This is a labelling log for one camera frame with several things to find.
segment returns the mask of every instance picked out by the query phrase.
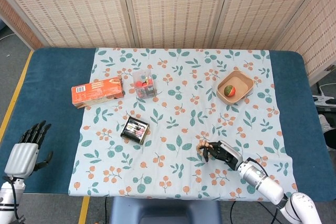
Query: floral tablecloth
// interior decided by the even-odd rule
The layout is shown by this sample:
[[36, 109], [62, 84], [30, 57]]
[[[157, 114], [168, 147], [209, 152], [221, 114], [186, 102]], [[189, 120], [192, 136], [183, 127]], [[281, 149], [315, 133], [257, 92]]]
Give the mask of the floral tablecloth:
[[[97, 48], [94, 58], [90, 81], [121, 75], [125, 97], [85, 108], [70, 195], [266, 200], [224, 162], [206, 163], [196, 152], [202, 140], [226, 141], [287, 195], [296, 191], [268, 51]], [[153, 98], [135, 95], [132, 73], [140, 69], [152, 71]], [[216, 87], [234, 69], [255, 86], [226, 105]], [[143, 145], [120, 137], [129, 115], [150, 124]]]

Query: white robotic arm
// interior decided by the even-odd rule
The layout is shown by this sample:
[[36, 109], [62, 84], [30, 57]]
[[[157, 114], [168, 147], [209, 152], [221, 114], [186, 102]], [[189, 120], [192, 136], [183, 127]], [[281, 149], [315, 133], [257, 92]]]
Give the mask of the white robotic arm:
[[290, 223], [321, 223], [315, 204], [309, 196], [303, 193], [293, 193], [290, 198], [287, 198], [284, 189], [279, 184], [249, 162], [252, 159], [248, 158], [243, 162], [242, 155], [224, 141], [203, 142], [197, 147], [197, 151], [199, 152], [200, 149], [203, 149], [206, 161], [208, 161], [209, 152], [216, 159], [225, 161], [231, 169], [237, 170], [240, 177], [276, 205]]
[[48, 165], [53, 156], [53, 153], [50, 152], [46, 160], [36, 164], [39, 149], [48, 129], [51, 127], [51, 124], [43, 127], [45, 123], [46, 121], [35, 124], [27, 130], [10, 153], [5, 167], [7, 176], [3, 177], [6, 182], [3, 183], [0, 190], [1, 224], [15, 224], [25, 221], [24, 216], [19, 217], [17, 214], [17, 207], [26, 187], [24, 179], [29, 177], [33, 171]]

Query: gray chair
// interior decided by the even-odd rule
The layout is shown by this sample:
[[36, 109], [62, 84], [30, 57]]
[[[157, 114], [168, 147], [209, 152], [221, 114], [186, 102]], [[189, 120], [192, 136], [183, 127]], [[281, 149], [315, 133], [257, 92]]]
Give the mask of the gray chair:
[[114, 197], [110, 224], [222, 224], [218, 201]]

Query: orange box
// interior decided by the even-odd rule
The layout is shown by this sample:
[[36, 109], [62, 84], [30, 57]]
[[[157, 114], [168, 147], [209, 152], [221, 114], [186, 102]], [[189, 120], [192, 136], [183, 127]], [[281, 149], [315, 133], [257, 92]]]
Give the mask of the orange box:
[[91, 106], [111, 99], [124, 97], [121, 78], [91, 82], [71, 88], [72, 103], [77, 108]]

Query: tan bowl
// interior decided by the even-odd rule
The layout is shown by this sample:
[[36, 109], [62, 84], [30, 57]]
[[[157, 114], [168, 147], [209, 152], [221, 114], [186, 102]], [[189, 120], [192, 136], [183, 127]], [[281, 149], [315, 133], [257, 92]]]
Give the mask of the tan bowl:
[[[236, 93], [232, 97], [224, 95], [226, 86], [232, 85], [236, 89]], [[228, 105], [232, 105], [243, 98], [253, 88], [253, 80], [241, 71], [234, 70], [231, 72], [217, 87], [217, 97]]]

